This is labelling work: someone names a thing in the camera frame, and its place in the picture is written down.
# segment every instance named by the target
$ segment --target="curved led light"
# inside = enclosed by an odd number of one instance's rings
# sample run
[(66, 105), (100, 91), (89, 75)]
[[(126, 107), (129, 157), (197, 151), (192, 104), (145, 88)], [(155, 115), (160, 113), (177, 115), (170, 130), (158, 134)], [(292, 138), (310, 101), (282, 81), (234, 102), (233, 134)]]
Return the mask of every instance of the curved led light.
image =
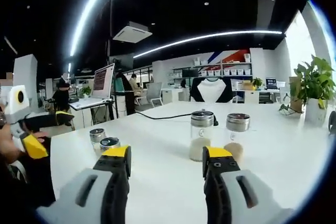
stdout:
[(190, 39), (184, 39), (184, 40), (180, 40), (162, 47), (157, 47), (155, 49), (149, 50), (147, 52), (143, 52), (139, 55), (134, 56), (133, 58), (137, 58), (146, 54), (150, 54), (151, 52), (155, 52), (155, 51), (159, 51), (161, 49), (167, 48), (167, 47), (172, 47), (172, 46), (176, 46), (182, 43), (186, 43), (186, 42), (190, 42), (190, 41), (194, 41), (194, 40), (198, 40), (198, 39), (205, 39), (205, 38), (211, 38), (211, 37), (216, 37), (216, 36), (225, 36), (225, 35), (236, 35), (236, 34), (282, 34), (281, 31), (267, 31), (267, 30), (248, 30), (248, 31), (227, 31), (225, 33), (218, 33), (218, 34), (208, 34), (208, 35), (204, 35), (204, 36), (199, 36), (199, 37), (194, 37), (194, 38), (190, 38)]
[(73, 56), (76, 52), (77, 44), (78, 44), (80, 35), (82, 34), (85, 21), (87, 20), (87, 18), (89, 16), (89, 13), (92, 10), (96, 1), (97, 0), (89, 0), (89, 2), (85, 6), (85, 9), (84, 9), (84, 11), (83, 11), (83, 13), (82, 13), (82, 15), (79, 19), (78, 25), (76, 27), (75, 35), (74, 35), (73, 40), (72, 40), (70, 56)]

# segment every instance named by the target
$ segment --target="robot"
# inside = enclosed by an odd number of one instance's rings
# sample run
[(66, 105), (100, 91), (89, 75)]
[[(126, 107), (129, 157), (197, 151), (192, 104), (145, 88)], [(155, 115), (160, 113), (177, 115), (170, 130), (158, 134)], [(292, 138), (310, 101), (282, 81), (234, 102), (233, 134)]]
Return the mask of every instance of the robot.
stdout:
[[(73, 116), (65, 112), (33, 114), (24, 86), (8, 95), (5, 117), (11, 124), (15, 145), (32, 158), (48, 155), (37, 139), (27, 133), (40, 127), (60, 125)], [(43, 223), (124, 224), (131, 176), (131, 147), (111, 148), (102, 153), (93, 169), (85, 169), (61, 189), (60, 198), (49, 207), (39, 207)], [(292, 209), (282, 209), (271, 189), (249, 170), (241, 170), (232, 154), (223, 148), (203, 147), (204, 194), (207, 224), (281, 224)]]
[(25, 86), (15, 86), (8, 93), (5, 111), (1, 118), (2, 125), (10, 124), (15, 146), (22, 152), (26, 152), (31, 158), (39, 159), (47, 157), (49, 154), (32, 134), (27, 133), (25, 128), (36, 132), (42, 127), (62, 125), (74, 117), (62, 111), (57, 111), (55, 114), (31, 112)]

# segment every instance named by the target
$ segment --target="potted plant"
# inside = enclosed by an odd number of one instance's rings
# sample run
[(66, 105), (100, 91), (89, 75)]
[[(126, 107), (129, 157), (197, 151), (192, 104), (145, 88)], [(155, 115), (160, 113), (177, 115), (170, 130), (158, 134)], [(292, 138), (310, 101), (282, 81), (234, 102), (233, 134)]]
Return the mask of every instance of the potted plant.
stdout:
[(333, 69), (325, 59), (313, 55), (311, 64), (305, 62), (305, 65), (298, 64), (294, 69), (301, 85), (292, 86), (291, 93), (297, 93), (297, 98), (306, 105), (305, 120), (321, 126), (326, 119), (328, 100), (333, 99)]
[(91, 95), (91, 88), (90, 87), (84, 87), (80, 90), (81, 97), (87, 98)]
[(258, 90), (260, 86), (262, 85), (262, 80), (260, 78), (254, 78), (252, 85), (256, 87), (256, 89)]

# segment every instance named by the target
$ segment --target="hand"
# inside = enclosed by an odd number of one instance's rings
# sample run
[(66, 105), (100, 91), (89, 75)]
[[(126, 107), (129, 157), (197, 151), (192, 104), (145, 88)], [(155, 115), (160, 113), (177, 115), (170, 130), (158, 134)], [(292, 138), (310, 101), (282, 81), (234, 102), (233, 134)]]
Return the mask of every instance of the hand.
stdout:
[[(33, 133), (33, 136), (36, 137), (40, 143), (43, 143), (44, 139), (41, 137), (45, 137), (47, 134), (45, 132), (37, 132)], [(22, 155), (21, 150), (14, 145), (9, 124), (4, 125), (0, 130), (0, 154), (5, 157), (8, 164), (13, 163)]]

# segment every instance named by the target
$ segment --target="ceiling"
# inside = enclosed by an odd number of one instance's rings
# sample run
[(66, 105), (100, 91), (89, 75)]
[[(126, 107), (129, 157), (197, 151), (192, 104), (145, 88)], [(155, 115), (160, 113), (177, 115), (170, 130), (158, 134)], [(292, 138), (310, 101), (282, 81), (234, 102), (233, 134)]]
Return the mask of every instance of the ceiling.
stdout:
[[(76, 54), (69, 57), (72, 37), (88, 0), (1, 0), (0, 73), (13, 71), (14, 59), (34, 54), (38, 79), (98, 69), (106, 62), (106, 41), (127, 22), (148, 26), (153, 33), (137, 43), (112, 41), (111, 55), (141, 53), (185, 38), (231, 30), (286, 31), (306, 0), (97, 0), (86, 22)], [(15, 54), (3, 39), (10, 41)], [(184, 55), (250, 47), (274, 49), (282, 36), (239, 35), (197, 40), (139, 57), (134, 67)]]

